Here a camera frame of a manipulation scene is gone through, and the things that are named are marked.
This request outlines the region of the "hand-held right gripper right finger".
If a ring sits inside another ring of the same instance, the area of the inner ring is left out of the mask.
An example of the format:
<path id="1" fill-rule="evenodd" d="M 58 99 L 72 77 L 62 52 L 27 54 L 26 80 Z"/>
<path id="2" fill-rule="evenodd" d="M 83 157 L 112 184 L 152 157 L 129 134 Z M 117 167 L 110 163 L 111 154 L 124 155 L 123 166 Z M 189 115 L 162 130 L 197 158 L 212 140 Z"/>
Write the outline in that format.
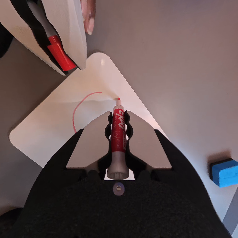
<path id="1" fill-rule="evenodd" d="M 126 117 L 129 154 L 145 163 L 146 168 L 172 169 L 154 128 L 131 111 L 127 111 Z"/>

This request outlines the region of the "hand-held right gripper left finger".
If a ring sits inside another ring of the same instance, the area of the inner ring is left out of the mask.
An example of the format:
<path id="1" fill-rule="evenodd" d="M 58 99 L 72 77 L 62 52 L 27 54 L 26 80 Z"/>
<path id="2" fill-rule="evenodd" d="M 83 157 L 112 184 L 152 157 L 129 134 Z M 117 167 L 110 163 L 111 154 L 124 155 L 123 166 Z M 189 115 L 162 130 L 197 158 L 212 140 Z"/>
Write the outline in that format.
<path id="1" fill-rule="evenodd" d="M 111 120 L 107 111 L 85 126 L 66 169 L 100 170 L 98 161 L 109 152 Z"/>

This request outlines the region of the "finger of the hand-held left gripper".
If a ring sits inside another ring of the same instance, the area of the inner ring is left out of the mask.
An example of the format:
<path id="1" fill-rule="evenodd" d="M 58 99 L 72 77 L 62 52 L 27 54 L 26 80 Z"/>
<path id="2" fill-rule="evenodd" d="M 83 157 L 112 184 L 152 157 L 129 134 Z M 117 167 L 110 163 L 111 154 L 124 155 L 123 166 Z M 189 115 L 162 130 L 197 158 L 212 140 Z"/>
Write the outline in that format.
<path id="1" fill-rule="evenodd" d="M 29 0 L 28 7 L 43 26 L 47 38 L 57 35 L 66 55 L 83 70 L 86 67 L 87 44 L 79 0 Z"/>
<path id="2" fill-rule="evenodd" d="M 0 1 L 0 23 L 20 43 L 52 67 L 55 71 L 65 76 L 68 71 L 63 71 L 53 57 L 47 46 L 50 42 L 40 22 L 34 17 L 25 0 Z"/>

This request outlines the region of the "red marker cap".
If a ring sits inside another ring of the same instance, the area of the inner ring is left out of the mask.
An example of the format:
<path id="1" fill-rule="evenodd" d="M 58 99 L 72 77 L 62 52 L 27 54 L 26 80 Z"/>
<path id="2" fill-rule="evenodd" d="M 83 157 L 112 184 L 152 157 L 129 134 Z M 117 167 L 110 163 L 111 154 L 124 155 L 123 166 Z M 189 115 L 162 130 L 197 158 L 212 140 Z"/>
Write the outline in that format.
<path id="1" fill-rule="evenodd" d="M 48 37 L 50 45 L 47 46 L 59 66 L 63 71 L 69 71 L 75 69 L 76 64 L 66 55 L 63 50 L 62 44 L 57 35 Z"/>

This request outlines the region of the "red dry erase marker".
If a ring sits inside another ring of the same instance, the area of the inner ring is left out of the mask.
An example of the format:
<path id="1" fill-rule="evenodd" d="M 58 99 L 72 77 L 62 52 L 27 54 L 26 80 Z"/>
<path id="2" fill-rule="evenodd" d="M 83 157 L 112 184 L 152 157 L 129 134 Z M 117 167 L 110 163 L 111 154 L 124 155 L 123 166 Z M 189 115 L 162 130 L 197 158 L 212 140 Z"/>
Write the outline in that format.
<path id="1" fill-rule="evenodd" d="M 121 99 L 116 100 L 113 108 L 111 128 L 112 161 L 107 171 L 107 177 L 113 180 L 124 180 L 129 177 L 129 168 L 126 165 L 126 123 L 125 110 Z"/>

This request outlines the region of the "white whiteboard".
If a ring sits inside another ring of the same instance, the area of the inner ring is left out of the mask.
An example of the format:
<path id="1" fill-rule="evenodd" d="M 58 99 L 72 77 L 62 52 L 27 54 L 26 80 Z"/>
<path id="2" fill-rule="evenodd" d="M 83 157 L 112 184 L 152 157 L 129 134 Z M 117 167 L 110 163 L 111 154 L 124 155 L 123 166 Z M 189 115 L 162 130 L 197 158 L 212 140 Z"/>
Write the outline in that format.
<path id="1" fill-rule="evenodd" d="M 125 111 L 133 112 L 165 135 L 110 57 L 94 53 L 86 60 L 84 70 L 71 73 L 10 132 L 10 142 L 44 168 L 77 131 L 81 133 L 87 124 L 105 112 L 112 113 L 117 98 L 121 99 Z M 109 152 L 98 161 L 98 172 L 103 174 L 103 179 L 111 165 L 110 147 L 109 139 Z M 139 159 L 132 157 L 132 160 L 139 163 L 140 170 L 153 170 Z"/>

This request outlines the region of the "blue whiteboard eraser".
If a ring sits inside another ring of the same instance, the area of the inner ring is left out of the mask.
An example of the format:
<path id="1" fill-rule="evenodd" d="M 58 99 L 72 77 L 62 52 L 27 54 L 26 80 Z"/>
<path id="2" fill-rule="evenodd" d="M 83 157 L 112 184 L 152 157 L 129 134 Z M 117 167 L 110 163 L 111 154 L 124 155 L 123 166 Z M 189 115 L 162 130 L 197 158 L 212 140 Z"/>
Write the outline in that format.
<path id="1" fill-rule="evenodd" d="M 219 188 L 238 184 L 238 162 L 229 158 L 209 165 L 210 179 Z"/>

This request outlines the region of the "person's left hand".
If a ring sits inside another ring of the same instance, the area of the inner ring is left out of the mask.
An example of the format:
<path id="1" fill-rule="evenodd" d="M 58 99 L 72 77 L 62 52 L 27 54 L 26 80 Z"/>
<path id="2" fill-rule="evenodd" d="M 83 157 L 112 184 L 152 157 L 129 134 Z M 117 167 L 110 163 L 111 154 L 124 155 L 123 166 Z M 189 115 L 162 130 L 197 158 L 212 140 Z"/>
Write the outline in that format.
<path id="1" fill-rule="evenodd" d="M 96 16 L 95 0 L 80 0 L 85 32 L 92 35 Z"/>

